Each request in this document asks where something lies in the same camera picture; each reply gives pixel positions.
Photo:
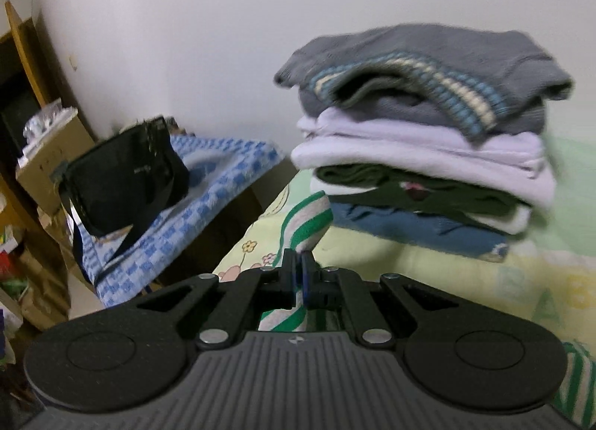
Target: bed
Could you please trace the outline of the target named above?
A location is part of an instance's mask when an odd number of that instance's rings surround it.
[[[583,359],[582,382],[567,378],[560,393],[584,386],[582,408],[567,414],[586,428],[595,421],[596,363],[596,147],[547,137],[558,179],[552,211],[534,214],[530,229],[514,239],[501,263],[448,255],[331,227],[314,250],[317,261],[357,271],[378,280],[398,272],[446,292],[538,323],[568,349],[570,368]],[[242,270],[271,264],[278,251],[285,215],[310,195],[310,171],[300,171],[223,258],[215,273],[234,280]]]

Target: plastic bag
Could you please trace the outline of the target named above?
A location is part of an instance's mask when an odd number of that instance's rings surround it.
[[[29,119],[23,128],[23,136],[27,140],[27,144],[34,144],[36,138],[42,137],[50,129],[62,109],[62,99],[56,99]]]

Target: metal screw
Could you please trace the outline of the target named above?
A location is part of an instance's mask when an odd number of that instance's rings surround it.
[[[362,333],[362,338],[369,344],[383,344],[391,339],[391,333],[385,329],[368,329]]]
[[[199,339],[205,344],[219,344],[228,339],[228,333],[223,329],[205,329],[199,334]]]

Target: white folded shirt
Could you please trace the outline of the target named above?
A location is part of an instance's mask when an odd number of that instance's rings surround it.
[[[348,111],[335,107],[327,108],[318,118],[303,117],[298,121],[298,128],[306,137],[339,135],[398,141],[462,157],[484,159],[520,168],[528,178],[536,177],[546,164],[542,140],[535,133],[499,134],[479,146],[473,146],[455,128],[372,117],[354,120]]]
[[[292,151],[291,160],[298,169],[353,163],[384,164],[501,190],[543,210],[552,205],[556,185],[547,162],[535,178],[529,178],[526,169],[400,141],[316,136],[298,145]]]

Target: dark green folded clothing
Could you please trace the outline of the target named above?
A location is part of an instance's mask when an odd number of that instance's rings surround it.
[[[317,169],[316,176],[331,184],[377,188],[356,195],[333,195],[338,202],[394,207],[453,219],[461,219],[463,213],[506,216],[520,203],[513,195],[499,190],[431,178],[385,165],[323,166]]]

